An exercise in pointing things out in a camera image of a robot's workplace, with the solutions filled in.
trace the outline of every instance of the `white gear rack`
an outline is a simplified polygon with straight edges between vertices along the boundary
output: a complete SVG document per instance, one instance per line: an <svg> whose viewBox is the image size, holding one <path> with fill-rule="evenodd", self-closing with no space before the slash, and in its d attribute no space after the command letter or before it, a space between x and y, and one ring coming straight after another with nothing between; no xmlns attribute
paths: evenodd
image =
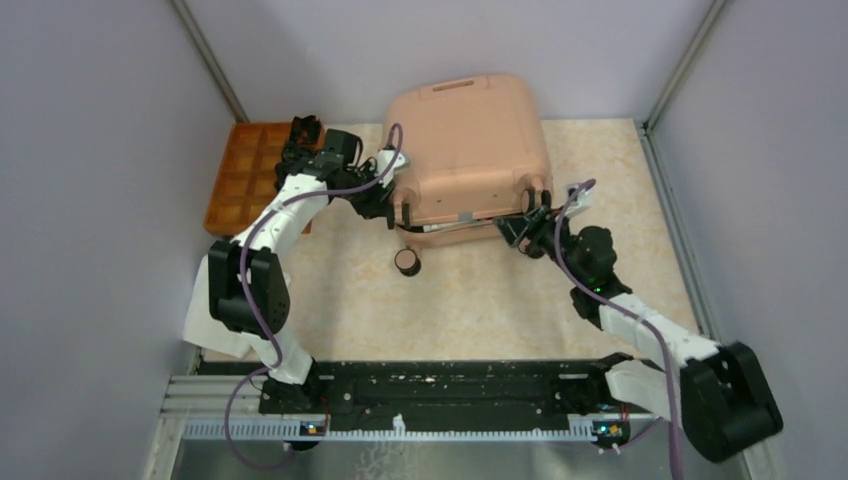
<svg viewBox="0 0 848 480"><path fill-rule="evenodd" d="M324 420L309 421L280 417L234 418L230 420L230 436L236 441L276 442L594 442L591 417L569 418L568 430L534 429L523 432L409 432L404 427L394 430L353 430L325 435L301 434L306 424L323 428ZM186 421L183 440L224 440L222 418L191 418Z"/></svg>

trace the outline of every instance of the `cable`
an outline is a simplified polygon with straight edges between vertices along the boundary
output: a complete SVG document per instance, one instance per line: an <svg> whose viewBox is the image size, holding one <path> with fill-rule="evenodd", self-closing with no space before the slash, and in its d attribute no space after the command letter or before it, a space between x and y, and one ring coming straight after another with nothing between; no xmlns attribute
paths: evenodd
<svg viewBox="0 0 848 480"><path fill-rule="evenodd" d="M562 258L562 251L559 248L560 238L562 236L562 222L563 218L565 218L565 212L568 210L569 205L571 205L574 200L577 199L577 196L580 195L583 191L589 190L595 186L595 179L589 179L583 183L581 183L571 195L568 196L568 200L566 200L565 204L562 206L562 209L557 216L556 227L554 228L554 245L557 247L554 249L556 252L556 260L559 264L559 268L562 269L565 276L571 280L574 285L579 288L583 293L593 298L594 300L600 302L603 305L606 305L613 310L620 312L623 315L626 315L637 322L640 322L642 325L645 325L647 328L657 339L657 342L660 344L660 349L662 351L663 357L663 368L665 369L665 384L666 390L668 391L668 403L669 403L669 419L671 423L671 427L669 429L669 463L671 464L671 474L672 478L675 480L683 479L683 449L682 442L680 439L680 420L678 415L678 406L676 395L674 393L674 372L672 368L674 367L674 362L671 359L671 352L668 349L668 345L665 343L665 339L662 336L662 333L657 329L657 327L653 326L650 322L645 320L644 317L622 307L621 305L617 305L606 298L598 295L593 292L586 285L580 283L577 278L568 270L568 267L565 265L565 261Z"/></svg>
<svg viewBox="0 0 848 480"><path fill-rule="evenodd" d="M293 204L294 202L298 202L300 200L311 197L352 195L354 193L364 192L365 190L376 186L390 171L392 171L392 167L395 166L395 162L397 161L398 156L400 156L401 147L403 147L403 127L401 127L399 123L393 124L389 129L389 138L386 141L386 145L392 144L395 132L397 132L398 144L395 147L395 153L394 155L392 155L392 160L389 162L389 165L386 167L385 170L383 170L379 175L377 175L368 183L353 188L339 190L321 190L317 192L301 193L300 195L295 195L294 197L291 197L288 200L283 200L282 207L287 207ZM227 445L229 445L230 450L232 450L233 455L235 455L239 462L249 468L261 472L270 472L285 467L291 461L293 453L289 453L289 455L287 455L282 462L276 465L259 465L257 463L251 462L244 455L242 455L242 453L238 450L235 442L232 439L232 436L230 434L230 414L233 409L233 403L235 402L235 399L238 396L238 392L242 389L242 387L244 387L248 382L250 382L253 377L270 373L272 370L279 367L280 364L283 363L283 352L280 348L280 342L277 341L276 337L274 337L274 333L271 331L271 328L268 327L268 323L265 321L265 317L262 316L262 311L259 309L259 306L256 304L256 300L253 298L253 293L250 291L250 284L247 283L247 251L250 249L250 245L253 243L253 240L254 238L256 238L256 235L258 235L259 232L262 231L262 227L264 227L265 224L268 223L268 221L271 220L271 218L273 218L274 215L276 215L278 212L279 210L273 209L266 213L265 216L263 216L258 222L256 222L253 228L250 229L250 233L247 234L247 238L244 240L244 244L241 248L241 255L239 255L239 275L241 276L241 287L244 291L244 296L247 299L247 304L250 306L250 311L253 312L253 316L256 317L256 323L259 324L259 328L262 329L262 333L265 334L265 337L267 337L268 341L271 342L271 346L274 347L274 352L277 354L277 360L270 367L263 366L262 368L249 373L246 377L241 379L241 381L239 381L239 383L237 383L236 387L233 389L233 393L230 394L230 398L227 399L227 407L224 409L224 436L227 438Z"/></svg>

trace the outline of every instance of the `metal corner post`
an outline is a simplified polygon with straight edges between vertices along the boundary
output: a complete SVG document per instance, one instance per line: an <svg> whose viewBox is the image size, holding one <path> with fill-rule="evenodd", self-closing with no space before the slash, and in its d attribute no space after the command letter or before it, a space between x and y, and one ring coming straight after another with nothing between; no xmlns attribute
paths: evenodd
<svg viewBox="0 0 848 480"><path fill-rule="evenodd" d="M647 120L645 120L643 127L649 136L653 133L654 128L656 128L660 120L662 120L663 115L665 115L671 100L695 64L702 47L709 39L716 22L718 22L724 7L728 3L728 0L713 0L712 5L710 5L710 9L701 22L701 26L695 32L695 36L692 37L692 41L689 42L689 46L686 48L683 56L680 57L680 61L677 62L674 72L663 87L662 93L660 93L660 97L651 109L651 113L648 114Z"/></svg>
<svg viewBox="0 0 848 480"><path fill-rule="evenodd" d="M233 118L238 123L249 122L250 119L244 111L244 107L242 107L241 102L239 102L232 85L230 85L230 82L227 80L227 76L224 75L221 65L215 58L215 54L212 52L209 42L206 41L206 37L203 35L203 31L197 24L197 20L194 19L194 15L191 13L191 9L188 4L186 4L186 1L168 0L168 3L171 4L171 7L174 9L174 14L180 19L180 23L182 23L183 28L185 28L186 34L191 40L191 43L194 45L195 50L197 50L197 54L200 55L201 60L203 60L203 64L206 66L206 70L209 71L209 75L212 76L212 81L215 82L215 85L218 87L218 91L221 92L221 96L227 103L227 107L230 109L230 113L233 115Z"/></svg>

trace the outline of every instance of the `gray wall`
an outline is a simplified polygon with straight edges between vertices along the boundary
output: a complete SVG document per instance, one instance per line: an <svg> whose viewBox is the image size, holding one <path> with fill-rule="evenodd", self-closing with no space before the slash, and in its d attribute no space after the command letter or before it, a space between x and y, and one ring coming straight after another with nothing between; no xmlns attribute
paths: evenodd
<svg viewBox="0 0 848 480"><path fill-rule="evenodd" d="M548 118L645 117L709 0L190 0L251 120L382 121L419 85L510 72Z"/></svg>
<svg viewBox="0 0 848 480"><path fill-rule="evenodd" d="M0 469L136 478L231 119L164 0L0 6Z"/></svg>
<svg viewBox="0 0 848 480"><path fill-rule="evenodd" d="M657 132L725 339L753 346L792 478L848 469L848 5L732 2Z"/></svg>

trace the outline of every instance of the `suitcase wheel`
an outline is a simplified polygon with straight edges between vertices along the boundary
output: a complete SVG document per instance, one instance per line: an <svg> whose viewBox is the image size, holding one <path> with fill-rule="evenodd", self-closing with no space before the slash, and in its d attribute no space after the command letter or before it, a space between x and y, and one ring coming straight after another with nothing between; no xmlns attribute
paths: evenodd
<svg viewBox="0 0 848 480"><path fill-rule="evenodd" d="M407 277L414 277L421 271L421 259L411 248L404 248L395 254L395 267Z"/></svg>

